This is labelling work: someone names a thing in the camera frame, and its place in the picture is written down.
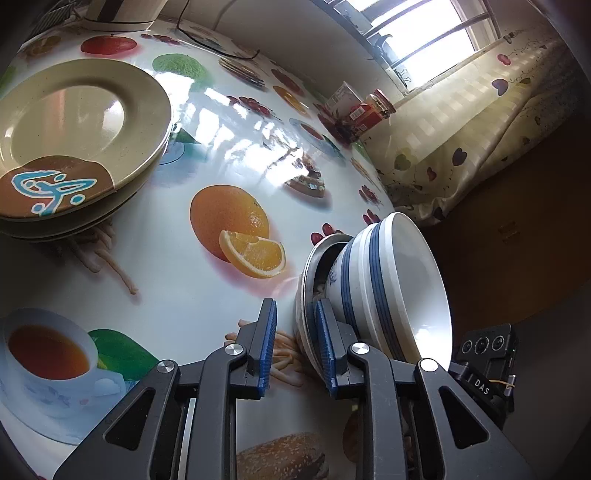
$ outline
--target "teacup print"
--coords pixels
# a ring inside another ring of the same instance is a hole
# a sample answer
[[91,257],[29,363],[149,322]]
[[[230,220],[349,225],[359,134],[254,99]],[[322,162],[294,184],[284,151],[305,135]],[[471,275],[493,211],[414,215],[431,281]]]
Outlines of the teacup print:
[[2,340],[13,386],[49,417],[70,417],[95,397],[125,394],[121,374],[98,368],[90,336],[57,313],[16,310],[4,320]]
[[87,333],[48,310],[14,310],[0,329],[0,401],[63,443],[84,439],[157,363],[120,332]]

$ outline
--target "brown decorated plate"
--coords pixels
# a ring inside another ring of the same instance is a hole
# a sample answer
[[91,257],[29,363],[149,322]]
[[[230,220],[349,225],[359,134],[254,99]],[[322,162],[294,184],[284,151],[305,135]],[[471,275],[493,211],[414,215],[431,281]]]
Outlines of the brown decorated plate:
[[221,58],[219,60],[219,64],[226,70],[230,70],[231,72],[239,72],[244,76],[251,78],[252,80],[263,82],[263,79],[257,72],[255,72],[252,68],[237,62],[236,60]]
[[170,124],[166,92],[133,65],[81,59],[36,73],[0,101],[0,218],[47,219],[119,190]]
[[158,159],[164,150],[165,146],[160,149],[156,160],[128,184],[84,209],[68,215],[50,216],[43,222],[12,222],[0,218],[0,232],[30,242],[47,242],[73,235],[96,225],[116,212],[144,186],[158,167]]

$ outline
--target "ceramic bowl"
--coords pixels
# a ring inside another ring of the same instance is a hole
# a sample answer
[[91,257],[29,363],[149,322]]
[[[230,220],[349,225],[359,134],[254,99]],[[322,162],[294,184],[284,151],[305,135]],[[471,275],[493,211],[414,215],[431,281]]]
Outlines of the ceramic bowl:
[[369,243],[372,292],[386,342],[391,345],[394,337],[407,362],[429,357],[448,369],[452,321],[447,295],[420,230],[395,212],[372,232]]
[[369,333],[368,343],[370,345],[380,349],[390,358],[404,360],[400,353],[397,355],[395,349],[391,348],[391,345],[388,343],[384,335],[384,330],[380,325],[378,305],[376,304],[373,291],[369,248],[372,234],[379,231],[380,225],[380,223],[371,225],[373,228],[367,233],[363,243],[364,254],[361,255],[359,259],[359,277],[361,281],[361,296],[364,313],[360,323],[363,324],[363,327]]
[[361,284],[359,282],[359,255],[365,235],[370,227],[360,231],[337,257],[326,282],[326,297],[330,300],[335,317],[350,324],[357,337],[367,336],[367,329],[359,330],[357,318],[363,316]]

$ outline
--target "blue gripper pad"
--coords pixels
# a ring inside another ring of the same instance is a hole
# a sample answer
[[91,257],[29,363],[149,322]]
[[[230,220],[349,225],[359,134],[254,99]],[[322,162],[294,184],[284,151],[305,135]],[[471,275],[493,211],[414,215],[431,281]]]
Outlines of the blue gripper pad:
[[261,356],[259,360],[259,379],[256,385],[261,397],[265,396],[265,390],[269,388],[269,377],[271,376],[273,346],[275,343],[275,333],[277,331],[277,302],[275,302],[275,300],[272,301],[266,314],[267,325],[262,341]]
[[337,391],[336,357],[330,341],[329,328],[326,323],[324,308],[319,301],[316,302],[316,328],[318,330],[318,346],[320,348],[320,358],[322,360],[324,383],[326,384],[330,396],[334,398]]

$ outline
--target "wooden cabinet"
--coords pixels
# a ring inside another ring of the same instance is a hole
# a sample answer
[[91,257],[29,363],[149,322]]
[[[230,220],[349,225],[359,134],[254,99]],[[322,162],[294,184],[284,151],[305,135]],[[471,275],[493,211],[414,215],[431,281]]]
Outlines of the wooden cabinet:
[[468,330],[516,323],[591,278],[591,134],[577,114],[423,234]]

